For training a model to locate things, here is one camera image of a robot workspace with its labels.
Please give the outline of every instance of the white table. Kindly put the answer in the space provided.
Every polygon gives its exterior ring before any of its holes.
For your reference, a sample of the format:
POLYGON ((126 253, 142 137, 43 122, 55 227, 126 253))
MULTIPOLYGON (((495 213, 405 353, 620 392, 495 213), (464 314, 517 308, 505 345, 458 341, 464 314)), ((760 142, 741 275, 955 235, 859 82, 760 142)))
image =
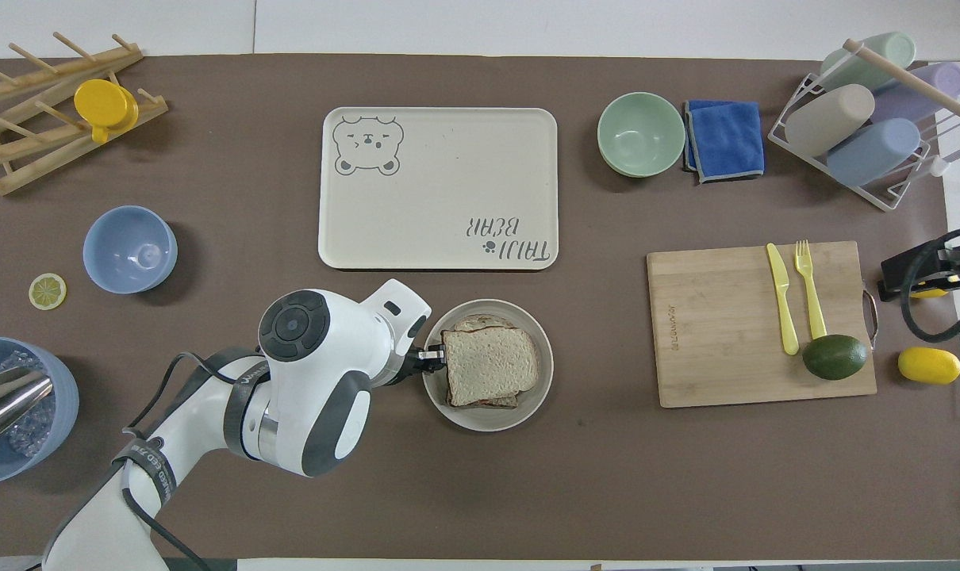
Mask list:
MULTIPOLYGON (((148 55, 271 52, 822 59, 847 36, 902 30, 918 57, 960 61, 960 0, 27 0, 0 2, 0 58, 19 44, 71 57, 118 33, 148 55)), ((942 141, 943 154, 959 148, 942 141)), ((944 177, 949 228, 960 227, 960 163, 944 177)), ((858 207, 870 207, 858 200, 858 207)), ((960 308, 960 293, 956 293, 960 308)), ((249 560, 241 569, 588 569, 595 561, 249 560)), ((699 567, 716 561, 639 561, 699 567)))

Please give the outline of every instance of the brown table mat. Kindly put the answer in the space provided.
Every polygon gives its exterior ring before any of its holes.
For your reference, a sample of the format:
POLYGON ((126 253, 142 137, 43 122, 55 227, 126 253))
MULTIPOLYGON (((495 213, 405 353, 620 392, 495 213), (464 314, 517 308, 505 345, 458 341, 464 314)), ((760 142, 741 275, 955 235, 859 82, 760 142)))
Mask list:
MULTIPOLYGON (((623 178, 597 153, 597 117, 619 94, 757 101, 767 130, 815 65, 257 55, 132 66, 121 82, 164 94, 171 111, 0 198, 0 335, 59 355, 82 394, 63 447, 0 484, 0 555, 41 552, 125 443, 120 427, 173 354, 254 346, 262 311, 292 289, 359 300, 399 278, 435 318, 501 297, 540 320, 556 360, 540 411, 505 433, 473 434, 408 380, 375 394, 363 440, 334 473, 311 481, 212 453, 160 514, 166 527, 208 557, 960 558, 960 383, 900 379, 896 353, 918 343, 896 305, 879 304, 877 395, 659 404, 647 252, 854 240, 873 288, 879 261, 947 230, 933 178, 880 213, 771 144, 766 176, 705 186, 677 166, 623 178), (339 105, 548 109, 559 123, 557 263, 537 274, 326 267, 321 121, 339 105), (82 265, 89 225, 118 205, 154 209, 178 236, 175 272, 143 295, 102 292, 82 265), (44 271, 69 288, 46 313, 26 299, 44 271)), ((948 300, 927 305, 929 328, 954 317, 948 300)), ((959 351, 958 341, 942 347, 959 351)))

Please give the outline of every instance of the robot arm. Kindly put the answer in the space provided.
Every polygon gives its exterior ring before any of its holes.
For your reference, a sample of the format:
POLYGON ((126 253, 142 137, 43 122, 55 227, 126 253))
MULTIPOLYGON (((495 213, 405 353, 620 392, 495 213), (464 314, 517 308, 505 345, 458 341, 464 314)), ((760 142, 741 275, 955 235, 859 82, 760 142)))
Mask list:
POLYGON ((149 437, 125 448, 118 458, 129 460, 118 459, 60 528, 44 571, 165 570, 145 520, 205 452, 229 448, 305 477, 334 469, 359 441, 371 390, 424 366, 411 346, 429 315, 394 280, 359 304, 319 289, 280 297, 259 326, 263 356, 220 355, 218 375, 191 375, 149 437))

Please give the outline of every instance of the light blue bowl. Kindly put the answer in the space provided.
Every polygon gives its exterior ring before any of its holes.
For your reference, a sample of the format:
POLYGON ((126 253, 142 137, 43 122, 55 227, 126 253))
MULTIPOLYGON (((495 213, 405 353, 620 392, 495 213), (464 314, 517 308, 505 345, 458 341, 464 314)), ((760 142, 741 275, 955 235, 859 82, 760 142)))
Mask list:
POLYGON ((139 293, 160 285, 176 264, 169 225, 142 206, 118 206, 85 235, 85 271, 111 293, 139 293))
POLYGON ((0 337, 0 365, 14 351, 34 354, 39 359, 42 366, 46 369, 46 374, 53 382, 53 398, 56 399, 56 411, 53 413, 53 424, 49 431, 49 436, 42 448, 32 457, 26 458, 22 454, 15 452, 9 444, 7 434, 0 435, 0 481, 15 476, 16 473, 23 473, 30 467, 36 466, 60 447, 67 434, 71 433, 71 427, 75 426, 75 420, 78 418, 78 386, 75 384, 71 371, 60 362, 59 358, 53 357, 49 351, 35 347, 23 341, 0 337))

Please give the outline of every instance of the bear illustration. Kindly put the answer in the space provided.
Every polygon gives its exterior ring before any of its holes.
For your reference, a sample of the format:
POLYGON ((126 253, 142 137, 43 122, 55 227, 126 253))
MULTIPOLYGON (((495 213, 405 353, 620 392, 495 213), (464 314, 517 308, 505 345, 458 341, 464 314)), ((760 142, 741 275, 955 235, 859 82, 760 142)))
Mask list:
POLYGON ((382 121, 378 117, 360 117, 347 121, 345 117, 332 130, 339 158, 336 172, 353 174, 357 169, 378 169, 386 177, 399 171, 399 144, 403 142, 403 128, 394 117, 382 121))

